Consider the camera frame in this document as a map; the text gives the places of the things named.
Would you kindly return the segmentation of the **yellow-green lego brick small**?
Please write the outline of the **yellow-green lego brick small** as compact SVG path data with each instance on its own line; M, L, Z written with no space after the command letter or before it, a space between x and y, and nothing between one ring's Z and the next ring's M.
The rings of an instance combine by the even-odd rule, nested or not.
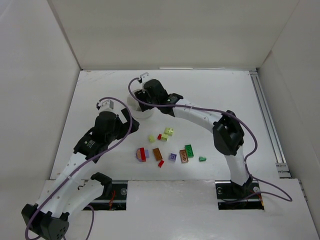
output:
M148 140L150 143L154 143L156 140L155 140L155 137L153 135L149 135L148 136Z

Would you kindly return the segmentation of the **brown lego plate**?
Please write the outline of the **brown lego plate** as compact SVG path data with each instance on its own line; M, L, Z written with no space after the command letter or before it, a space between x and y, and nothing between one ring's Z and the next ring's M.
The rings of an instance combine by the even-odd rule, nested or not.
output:
M154 148L152 150L152 152L153 152L153 155L154 155L156 161L162 161L163 160L163 157L162 157L162 154L161 154L159 148Z
M179 151L179 155L180 155L180 160L182 163L188 163L189 159L188 159L188 155L185 149L182 149Z

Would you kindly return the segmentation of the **green long lego brick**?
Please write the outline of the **green long lego brick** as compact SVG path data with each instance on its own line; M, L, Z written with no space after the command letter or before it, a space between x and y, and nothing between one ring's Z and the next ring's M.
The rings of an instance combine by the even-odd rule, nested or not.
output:
M193 148L192 148L191 144L185 145L184 149L186 151L186 154L187 154L188 158L193 158L194 157L194 151L193 151Z

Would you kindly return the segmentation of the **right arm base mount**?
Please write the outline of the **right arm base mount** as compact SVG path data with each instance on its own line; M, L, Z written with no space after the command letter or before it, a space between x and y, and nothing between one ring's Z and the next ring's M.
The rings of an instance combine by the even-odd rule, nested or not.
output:
M261 195L252 195L260 191L257 181L238 186L231 181L215 182L217 206L219 210L264 210Z

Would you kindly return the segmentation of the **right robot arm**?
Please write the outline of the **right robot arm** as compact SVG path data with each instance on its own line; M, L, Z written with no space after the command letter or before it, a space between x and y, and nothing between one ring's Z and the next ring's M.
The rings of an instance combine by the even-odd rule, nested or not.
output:
M142 89L131 92L141 110L157 108L161 113L194 123L213 135L215 149L225 156L232 184L244 187L252 179L246 170L243 153L244 130L236 115L228 110L210 110L192 104L182 95L167 93L157 79L137 81Z

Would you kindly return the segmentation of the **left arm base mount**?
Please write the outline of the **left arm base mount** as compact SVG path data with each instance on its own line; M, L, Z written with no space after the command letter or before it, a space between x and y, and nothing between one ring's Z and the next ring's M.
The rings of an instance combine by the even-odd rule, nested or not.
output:
M112 180L103 173L97 172L90 180L103 186L102 194L92 200L89 205L95 211L125 211L127 208L128 181Z

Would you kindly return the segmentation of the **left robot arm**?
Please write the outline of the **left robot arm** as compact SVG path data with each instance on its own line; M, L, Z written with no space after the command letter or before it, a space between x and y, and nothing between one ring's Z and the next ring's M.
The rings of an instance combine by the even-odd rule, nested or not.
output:
M90 128L77 142L67 165L48 192L34 204L26 204L21 215L26 224L25 238L29 232L44 240L63 240L70 220L112 188L112 179L95 172L84 186L80 186L100 157L118 146L139 128L128 107L121 110L126 119L122 122L111 108L100 111Z

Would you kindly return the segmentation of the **green sloped lego piece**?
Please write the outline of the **green sloped lego piece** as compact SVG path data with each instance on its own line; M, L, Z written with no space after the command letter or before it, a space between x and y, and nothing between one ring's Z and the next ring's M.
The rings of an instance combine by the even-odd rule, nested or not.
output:
M203 156L200 156L200 157L198 158L198 160L199 160L200 162L205 162L205 161L207 160L207 158L206 158L206 157L203 157Z

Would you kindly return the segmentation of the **yellow-green lego brick large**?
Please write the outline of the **yellow-green lego brick large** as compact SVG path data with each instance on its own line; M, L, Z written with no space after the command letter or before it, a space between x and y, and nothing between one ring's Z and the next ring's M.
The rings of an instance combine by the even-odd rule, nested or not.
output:
M171 127L166 127L166 128L165 128L165 130L164 130L164 134L166 134L166 135L168 135L168 136L172 137L172 136L173 136L173 134L174 134L174 129L173 129L173 128L171 128Z

